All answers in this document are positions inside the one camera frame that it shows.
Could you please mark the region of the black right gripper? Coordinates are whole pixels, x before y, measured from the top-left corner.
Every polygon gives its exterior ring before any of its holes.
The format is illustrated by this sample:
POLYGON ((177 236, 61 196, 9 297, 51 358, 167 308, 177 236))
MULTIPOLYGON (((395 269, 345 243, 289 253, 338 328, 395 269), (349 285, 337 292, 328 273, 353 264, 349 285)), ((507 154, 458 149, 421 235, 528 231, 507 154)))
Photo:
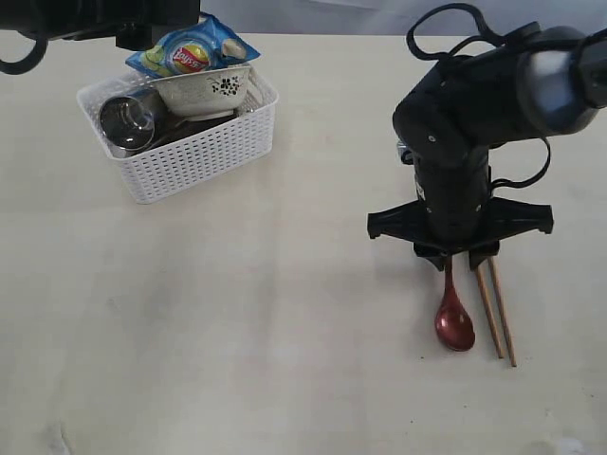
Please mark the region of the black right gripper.
MULTIPOLYGON (((367 232, 370 238, 381 235, 413 244, 414 253, 444 272, 449 256, 484 250, 491 253, 499 242, 528 231, 552 232, 554 218, 548 205, 491 197, 471 210, 431 211, 422 200, 370 213, 367 232)), ((475 271, 490 254, 470 253, 469 270, 475 271)))

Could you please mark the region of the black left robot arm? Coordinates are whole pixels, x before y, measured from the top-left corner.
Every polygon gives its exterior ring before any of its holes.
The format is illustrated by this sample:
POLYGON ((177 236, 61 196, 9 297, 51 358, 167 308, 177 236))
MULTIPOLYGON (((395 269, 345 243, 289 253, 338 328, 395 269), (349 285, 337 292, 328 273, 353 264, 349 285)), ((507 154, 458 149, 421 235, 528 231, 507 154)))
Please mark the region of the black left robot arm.
POLYGON ((113 37, 119 48, 145 50, 199 13, 195 0, 1 0, 1 28, 44 41, 113 37))

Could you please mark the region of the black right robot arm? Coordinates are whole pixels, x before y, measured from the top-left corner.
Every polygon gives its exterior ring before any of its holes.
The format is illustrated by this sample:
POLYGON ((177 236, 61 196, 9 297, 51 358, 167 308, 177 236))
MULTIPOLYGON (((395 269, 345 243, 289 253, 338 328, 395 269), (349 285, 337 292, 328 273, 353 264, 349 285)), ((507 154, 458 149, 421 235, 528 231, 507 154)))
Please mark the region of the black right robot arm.
POLYGON ((476 267, 506 238, 550 233, 549 206, 495 195, 535 178, 493 178, 489 154, 510 142, 573 135, 605 105, 604 31, 531 23, 490 51, 436 58, 392 116, 416 198, 370 214, 368 235, 410 242, 418 257, 443 269, 449 256, 467 253, 476 267))

